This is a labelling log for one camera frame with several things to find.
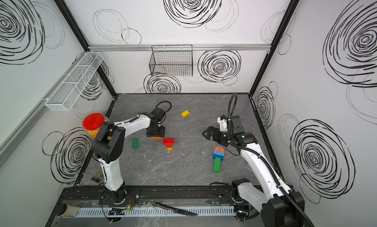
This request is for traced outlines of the orange round lego piece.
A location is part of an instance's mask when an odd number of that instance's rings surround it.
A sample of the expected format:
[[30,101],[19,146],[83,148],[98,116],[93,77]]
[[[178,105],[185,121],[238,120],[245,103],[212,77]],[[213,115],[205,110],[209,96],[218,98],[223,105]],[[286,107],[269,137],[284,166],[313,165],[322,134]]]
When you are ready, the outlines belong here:
[[225,149],[222,146],[216,146],[214,148],[214,153],[225,153]]

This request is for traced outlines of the light blue lego brick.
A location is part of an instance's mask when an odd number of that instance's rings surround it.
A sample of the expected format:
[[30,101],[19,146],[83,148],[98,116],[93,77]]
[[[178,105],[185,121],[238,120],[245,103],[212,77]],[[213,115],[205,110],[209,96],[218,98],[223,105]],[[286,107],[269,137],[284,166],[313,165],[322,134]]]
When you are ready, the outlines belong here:
[[220,159],[221,161],[224,160],[224,157],[225,157],[225,153],[222,153],[222,152],[217,152],[217,151],[214,151],[213,153],[213,158],[214,159]]

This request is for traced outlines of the green lego plate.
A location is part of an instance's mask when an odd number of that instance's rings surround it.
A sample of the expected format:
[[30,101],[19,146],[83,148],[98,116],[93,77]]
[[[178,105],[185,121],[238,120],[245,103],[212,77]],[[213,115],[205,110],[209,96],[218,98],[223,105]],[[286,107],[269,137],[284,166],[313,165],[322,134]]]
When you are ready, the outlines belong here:
[[138,148],[138,138],[132,139],[132,149]]

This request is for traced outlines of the green tall lego brick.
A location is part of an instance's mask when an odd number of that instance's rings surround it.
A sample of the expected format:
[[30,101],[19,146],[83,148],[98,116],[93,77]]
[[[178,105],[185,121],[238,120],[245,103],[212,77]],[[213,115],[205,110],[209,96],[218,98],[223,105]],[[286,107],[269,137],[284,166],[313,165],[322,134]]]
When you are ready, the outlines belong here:
[[215,162],[214,162],[213,172],[218,174],[220,172],[220,168],[221,168],[221,159],[216,157]]

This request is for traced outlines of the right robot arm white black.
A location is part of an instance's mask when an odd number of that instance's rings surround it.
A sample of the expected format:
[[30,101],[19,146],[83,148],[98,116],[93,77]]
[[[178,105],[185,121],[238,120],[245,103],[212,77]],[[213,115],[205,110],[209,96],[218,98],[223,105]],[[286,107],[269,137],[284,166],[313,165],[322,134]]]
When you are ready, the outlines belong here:
[[240,180],[235,187],[238,196],[260,213],[264,226],[309,227],[311,225],[304,212],[303,196],[299,192],[292,191],[276,173],[252,133],[237,133],[235,129],[224,132],[210,126],[202,135],[207,140],[236,148],[252,168],[262,189],[258,190],[249,181]]

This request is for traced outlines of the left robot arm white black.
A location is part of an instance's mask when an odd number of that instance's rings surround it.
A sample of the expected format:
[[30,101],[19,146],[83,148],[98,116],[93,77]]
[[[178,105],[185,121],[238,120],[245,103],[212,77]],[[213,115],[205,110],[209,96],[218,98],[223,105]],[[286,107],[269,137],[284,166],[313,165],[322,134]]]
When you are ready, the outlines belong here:
[[105,193],[113,202],[122,203],[126,199],[125,183],[119,163],[125,138],[144,129],[148,137],[163,137],[165,127],[162,126],[162,122],[165,118],[164,112],[156,115],[141,113],[121,122],[105,121],[100,127],[91,150],[95,160],[101,165],[105,178]]

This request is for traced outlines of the yellow curved lego brick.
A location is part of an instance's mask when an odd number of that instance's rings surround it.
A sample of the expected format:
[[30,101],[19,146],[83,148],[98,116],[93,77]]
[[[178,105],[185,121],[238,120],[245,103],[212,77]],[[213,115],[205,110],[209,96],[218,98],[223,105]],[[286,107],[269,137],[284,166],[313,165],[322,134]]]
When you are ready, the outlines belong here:
[[187,117],[188,115],[190,115],[190,112],[188,110],[185,110],[184,112],[182,112],[181,116],[183,118]]

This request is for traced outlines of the plastic jar red lid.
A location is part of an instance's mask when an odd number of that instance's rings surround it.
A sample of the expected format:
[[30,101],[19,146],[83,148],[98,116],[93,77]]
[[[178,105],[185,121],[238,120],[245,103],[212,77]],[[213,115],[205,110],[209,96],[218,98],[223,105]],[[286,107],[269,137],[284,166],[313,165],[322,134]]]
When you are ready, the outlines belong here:
[[100,113],[94,113],[88,115],[82,122],[82,126],[87,131],[88,135],[95,139],[101,126],[109,119]]

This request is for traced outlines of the small spice jar left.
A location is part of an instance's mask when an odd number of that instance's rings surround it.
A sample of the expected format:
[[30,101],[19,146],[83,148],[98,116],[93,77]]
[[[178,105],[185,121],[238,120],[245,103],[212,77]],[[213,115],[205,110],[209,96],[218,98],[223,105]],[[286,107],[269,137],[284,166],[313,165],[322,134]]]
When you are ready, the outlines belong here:
[[92,176],[91,180],[96,182],[96,183],[99,183],[102,179],[104,178],[103,176],[103,172],[101,169],[98,169]]

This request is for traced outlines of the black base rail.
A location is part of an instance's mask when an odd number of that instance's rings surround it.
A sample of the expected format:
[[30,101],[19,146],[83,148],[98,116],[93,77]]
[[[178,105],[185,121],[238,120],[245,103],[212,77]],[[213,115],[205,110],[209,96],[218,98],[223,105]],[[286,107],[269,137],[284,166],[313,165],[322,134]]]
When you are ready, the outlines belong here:
[[123,202],[106,194],[102,185],[64,188],[59,202],[85,200],[99,201],[104,205],[140,204],[165,200],[209,200],[220,204],[236,204],[241,198],[232,185],[200,186],[126,186]]

